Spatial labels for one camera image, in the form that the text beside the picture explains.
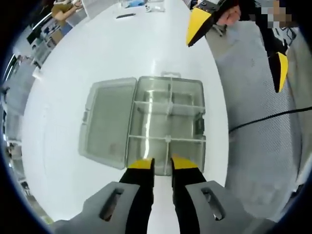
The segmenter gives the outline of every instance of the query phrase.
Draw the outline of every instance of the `wire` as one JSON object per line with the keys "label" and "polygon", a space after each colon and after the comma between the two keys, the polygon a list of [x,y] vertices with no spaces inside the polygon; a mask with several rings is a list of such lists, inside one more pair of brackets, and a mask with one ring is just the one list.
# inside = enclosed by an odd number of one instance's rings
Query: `wire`
{"label": "wire", "polygon": [[[292,37],[290,37],[290,36],[288,35],[288,32],[289,32],[289,31],[291,31]],[[296,38],[297,34],[296,34],[291,28],[288,28],[288,30],[287,30],[287,32],[286,32],[286,35],[287,35],[288,38],[291,40],[291,42],[289,43],[289,46],[291,46],[292,43],[293,43],[293,40]]]}
{"label": "wire", "polygon": [[229,131],[229,133],[231,133],[231,132],[233,132],[233,131],[235,131],[235,130],[237,130],[239,128],[245,127],[247,125],[250,125],[250,124],[253,124],[253,123],[258,123],[258,122],[261,122],[261,121],[265,121],[265,120],[268,120],[270,118],[275,118],[275,117],[283,116],[283,115],[286,115],[286,114],[293,114],[293,113],[305,112],[305,111],[310,111],[310,110],[312,110],[312,106],[307,107],[307,108],[302,108],[302,109],[295,109],[295,110],[280,112],[280,113],[277,113],[277,114],[274,114],[274,115],[270,115],[270,116],[267,116],[267,117],[264,117],[264,118],[260,118],[260,119],[254,120],[254,121],[250,121],[250,122],[247,122],[247,123],[244,123],[244,124],[240,124],[240,125],[232,128]]}

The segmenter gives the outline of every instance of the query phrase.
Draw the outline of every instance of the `white table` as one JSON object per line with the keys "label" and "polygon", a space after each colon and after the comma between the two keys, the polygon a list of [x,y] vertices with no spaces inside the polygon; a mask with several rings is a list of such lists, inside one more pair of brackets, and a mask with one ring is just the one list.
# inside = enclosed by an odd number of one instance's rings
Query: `white table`
{"label": "white table", "polygon": [[[179,72],[199,79],[206,105],[205,177],[225,184],[228,123],[223,90],[207,42],[186,46],[190,11],[181,0],[167,0],[165,13],[115,19],[114,5],[93,20],[85,19],[52,51],[29,95],[22,132],[25,175],[30,190],[53,220],[77,215],[84,201],[124,170],[78,154],[84,106],[94,82]],[[155,177],[155,202],[149,233],[179,233],[170,177]]]}

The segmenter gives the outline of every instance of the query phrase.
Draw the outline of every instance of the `person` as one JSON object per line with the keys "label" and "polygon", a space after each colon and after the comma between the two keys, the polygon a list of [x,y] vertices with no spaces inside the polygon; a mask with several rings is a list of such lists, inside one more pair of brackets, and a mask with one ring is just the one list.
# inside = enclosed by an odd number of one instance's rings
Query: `person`
{"label": "person", "polygon": [[4,153],[5,153],[5,155],[6,155],[9,159],[12,159],[10,146],[8,146],[8,147],[5,148]]}
{"label": "person", "polygon": [[63,36],[72,29],[72,26],[66,22],[66,19],[81,8],[82,3],[80,0],[75,4],[72,4],[70,0],[55,0],[54,6],[51,9],[52,17],[58,21]]}
{"label": "person", "polygon": [[9,91],[9,87],[0,87],[0,100],[1,100],[1,106],[3,110],[7,113],[8,112],[8,106],[6,104],[6,95]]}
{"label": "person", "polygon": [[10,143],[8,150],[11,155],[10,157],[11,159],[21,160],[21,147],[20,146]]}
{"label": "person", "polygon": [[234,6],[231,9],[227,10],[221,18],[218,20],[218,25],[227,25],[231,26],[237,21],[239,21],[241,16],[240,8],[239,6]]}
{"label": "person", "polygon": [[19,64],[19,66],[20,66],[23,62],[31,63],[32,60],[33,60],[33,56],[18,55],[18,57],[17,57],[17,63]]}

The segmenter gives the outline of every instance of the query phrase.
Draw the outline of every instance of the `container compartment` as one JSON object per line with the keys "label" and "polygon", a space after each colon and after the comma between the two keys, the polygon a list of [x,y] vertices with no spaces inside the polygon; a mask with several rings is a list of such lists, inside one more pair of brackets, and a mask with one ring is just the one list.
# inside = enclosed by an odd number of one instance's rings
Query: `container compartment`
{"label": "container compartment", "polygon": [[186,158],[195,163],[201,172],[205,165],[206,142],[203,136],[198,141],[172,140],[169,144],[169,155],[172,157],[177,154],[179,157]]}
{"label": "container compartment", "polygon": [[202,107],[173,105],[170,120],[170,136],[172,138],[197,139],[197,135],[203,135],[204,124],[202,115],[205,109]]}
{"label": "container compartment", "polygon": [[199,80],[173,78],[172,102],[174,104],[204,107],[202,82]]}
{"label": "container compartment", "polygon": [[136,103],[133,107],[131,136],[165,137],[169,132],[168,105],[161,103]]}
{"label": "container compartment", "polygon": [[172,82],[165,77],[140,77],[135,101],[168,103],[171,100]]}
{"label": "container compartment", "polygon": [[165,140],[130,137],[128,143],[128,166],[139,159],[155,159],[155,175],[164,175],[168,155]]}

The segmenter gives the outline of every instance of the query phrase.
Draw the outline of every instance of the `transparent plastic box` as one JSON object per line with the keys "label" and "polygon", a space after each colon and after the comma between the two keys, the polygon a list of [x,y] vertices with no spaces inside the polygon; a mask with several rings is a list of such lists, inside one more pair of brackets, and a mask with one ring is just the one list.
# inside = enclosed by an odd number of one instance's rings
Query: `transparent plastic box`
{"label": "transparent plastic box", "polygon": [[81,155],[123,169],[155,159],[156,175],[171,175],[178,154],[204,168],[205,103],[198,80],[123,78],[95,83],[80,130]]}

